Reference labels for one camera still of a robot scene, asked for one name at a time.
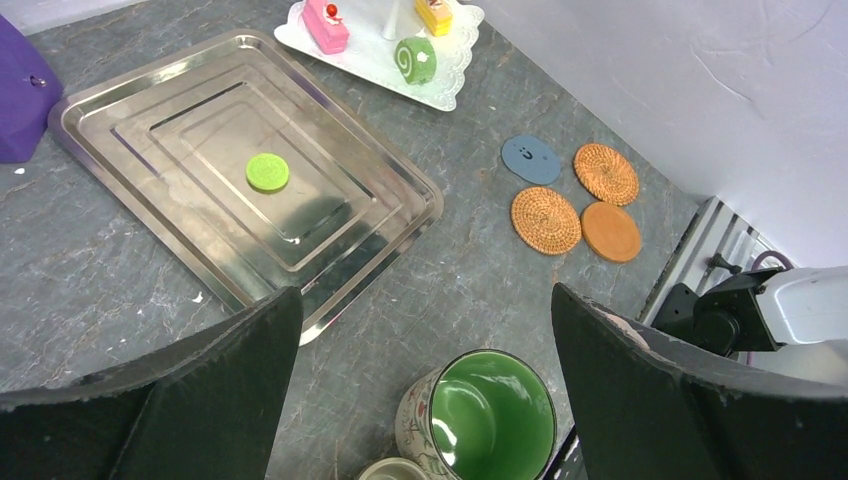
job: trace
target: white serving tray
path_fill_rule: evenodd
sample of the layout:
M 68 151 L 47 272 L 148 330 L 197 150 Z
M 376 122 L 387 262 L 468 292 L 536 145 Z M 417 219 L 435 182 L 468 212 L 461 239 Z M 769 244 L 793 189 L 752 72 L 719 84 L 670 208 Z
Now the white serving tray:
M 456 0 L 443 1 L 453 11 L 453 25 L 450 33 L 441 37 L 430 35 L 424 21 L 415 12 L 413 0 L 401 0 L 397 35 L 392 41 L 381 34 L 391 10 L 390 0 L 334 0 L 339 9 L 338 15 L 350 31 L 347 49 L 341 53 L 325 55 L 318 48 L 300 18 L 304 2 L 292 5 L 288 23 L 277 27 L 274 36 L 283 45 L 425 105 L 449 112 L 456 108 L 456 94 L 465 84 L 464 72 L 471 63 L 471 47 L 480 35 L 478 27 L 483 21 L 483 9 L 460 5 Z M 419 34 L 422 29 L 436 51 L 438 68 L 431 82 L 409 85 L 395 66 L 395 47 L 400 40 Z

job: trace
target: small cup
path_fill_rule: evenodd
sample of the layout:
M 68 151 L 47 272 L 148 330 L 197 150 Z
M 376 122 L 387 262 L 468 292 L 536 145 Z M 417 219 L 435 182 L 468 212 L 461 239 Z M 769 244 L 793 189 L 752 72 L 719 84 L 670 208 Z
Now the small cup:
M 357 480 L 427 480 L 427 474 L 417 463 L 405 458 L 384 458 L 372 464 L 356 477 Z
M 474 350 L 424 376 L 395 417 L 401 455 L 433 480 L 533 480 L 554 451 L 545 383 L 498 350 Z

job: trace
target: purple object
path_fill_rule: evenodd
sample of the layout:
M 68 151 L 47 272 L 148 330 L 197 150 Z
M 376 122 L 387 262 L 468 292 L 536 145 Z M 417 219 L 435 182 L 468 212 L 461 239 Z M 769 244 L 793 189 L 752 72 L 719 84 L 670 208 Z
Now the purple object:
M 62 85 L 26 37 L 0 15 L 0 163 L 32 157 Z

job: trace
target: green disc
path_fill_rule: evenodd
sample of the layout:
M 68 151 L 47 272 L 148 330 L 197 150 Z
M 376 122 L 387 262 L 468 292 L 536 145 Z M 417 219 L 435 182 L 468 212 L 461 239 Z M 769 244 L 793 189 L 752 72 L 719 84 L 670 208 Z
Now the green disc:
M 260 153 L 247 162 L 247 183 L 257 190 L 272 192 L 286 186 L 289 166 L 273 153 Z

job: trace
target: pink cake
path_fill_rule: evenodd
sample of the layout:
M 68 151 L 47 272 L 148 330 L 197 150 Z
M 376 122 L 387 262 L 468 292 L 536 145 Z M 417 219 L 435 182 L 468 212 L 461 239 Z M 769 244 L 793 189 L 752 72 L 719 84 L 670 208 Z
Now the pink cake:
M 326 0 L 306 0 L 303 6 L 303 23 L 321 51 L 327 55 L 343 52 L 350 33 L 338 16 L 338 9 Z

